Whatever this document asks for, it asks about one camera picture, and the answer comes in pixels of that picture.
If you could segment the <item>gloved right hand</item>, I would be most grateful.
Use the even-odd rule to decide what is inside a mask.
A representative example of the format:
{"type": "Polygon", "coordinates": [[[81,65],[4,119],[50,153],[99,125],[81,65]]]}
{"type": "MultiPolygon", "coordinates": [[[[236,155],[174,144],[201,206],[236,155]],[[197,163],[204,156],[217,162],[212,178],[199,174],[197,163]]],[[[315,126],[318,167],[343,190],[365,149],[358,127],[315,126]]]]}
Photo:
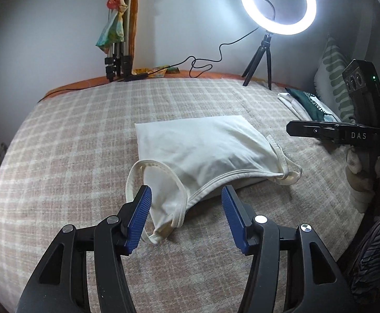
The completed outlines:
{"type": "Polygon", "coordinates": [[[349,186],[349,199],[359,213],[365,213],[373,199],[380,201],[380,157],[374,175],[365,172],[363,163],[354,148],[346,152],[346,178],[349,186]]]}

